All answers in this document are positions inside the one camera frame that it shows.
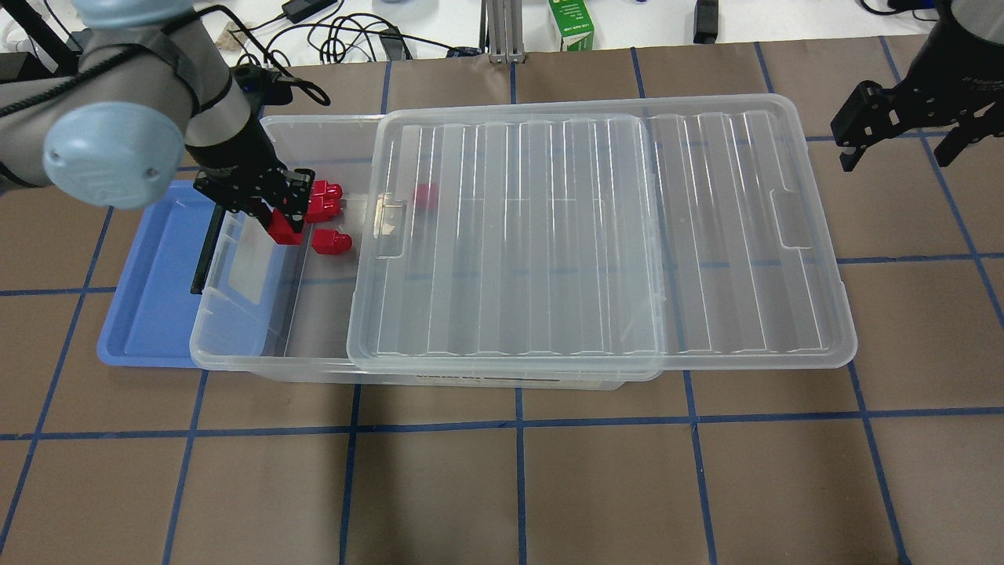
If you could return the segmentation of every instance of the red object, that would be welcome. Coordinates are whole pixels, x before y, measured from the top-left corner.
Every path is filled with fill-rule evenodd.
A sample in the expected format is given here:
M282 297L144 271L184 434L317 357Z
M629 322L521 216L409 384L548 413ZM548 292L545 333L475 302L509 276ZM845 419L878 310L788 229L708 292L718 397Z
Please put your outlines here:
M341 213L341 185L327 181L315 181L310 191L310 203L303 221L307 223L326 222Z
M314 229L310 246L322 255L339 255L352 248L352 238L336 229Z
M433 210L439 204L439 186L436 183L420 184L415 187L415 207Z
M272 221L268 224L268 234L279 245L299 245L303 242L303 234L293 231L293 227L286 221L286 216L283 216L278 209L272 210Z

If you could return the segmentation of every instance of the light blue joint cap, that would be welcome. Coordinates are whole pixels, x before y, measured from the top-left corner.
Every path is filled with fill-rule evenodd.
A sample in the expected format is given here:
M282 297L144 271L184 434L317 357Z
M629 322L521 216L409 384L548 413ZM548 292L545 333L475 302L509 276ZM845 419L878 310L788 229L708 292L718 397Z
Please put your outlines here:
M104 101L56 120L43 148L45 173L63 192L95 206L142 208L168 190L185 138L156 109Z
M80 19L94 29L150 25L192 10L192 0L73 0Z

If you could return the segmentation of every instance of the clear plastic container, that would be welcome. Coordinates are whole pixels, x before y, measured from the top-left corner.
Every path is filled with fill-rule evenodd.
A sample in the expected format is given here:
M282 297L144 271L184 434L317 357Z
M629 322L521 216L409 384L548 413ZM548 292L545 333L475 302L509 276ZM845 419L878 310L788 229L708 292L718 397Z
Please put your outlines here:
M781 96L404 110L379 134L378 116L264 122L287 165L342 185L334 224L356 246L320 256L228 217L200 366L609 389L666 369L836 367L856 349Z

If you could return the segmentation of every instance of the green box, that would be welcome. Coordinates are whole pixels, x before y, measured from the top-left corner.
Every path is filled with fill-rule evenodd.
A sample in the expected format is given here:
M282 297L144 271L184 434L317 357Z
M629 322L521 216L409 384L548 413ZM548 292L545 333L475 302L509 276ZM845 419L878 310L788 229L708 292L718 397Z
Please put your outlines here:
M548 0L555 38L562 51L590 51L596 28L592 25L585 0Z

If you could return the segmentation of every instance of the tiled table surface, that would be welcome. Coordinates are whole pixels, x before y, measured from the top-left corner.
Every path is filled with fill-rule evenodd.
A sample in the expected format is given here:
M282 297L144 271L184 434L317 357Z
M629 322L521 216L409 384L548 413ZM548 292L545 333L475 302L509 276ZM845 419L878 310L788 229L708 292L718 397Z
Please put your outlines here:
M915 134L844 174L826 136L858 80L893 83L921 43L299 71L336 113L789 96L860 338L831 371L572 392L109 368L95 343L140 213L5 195L0 563L1004 562L1004 145L939 171L938 137Z

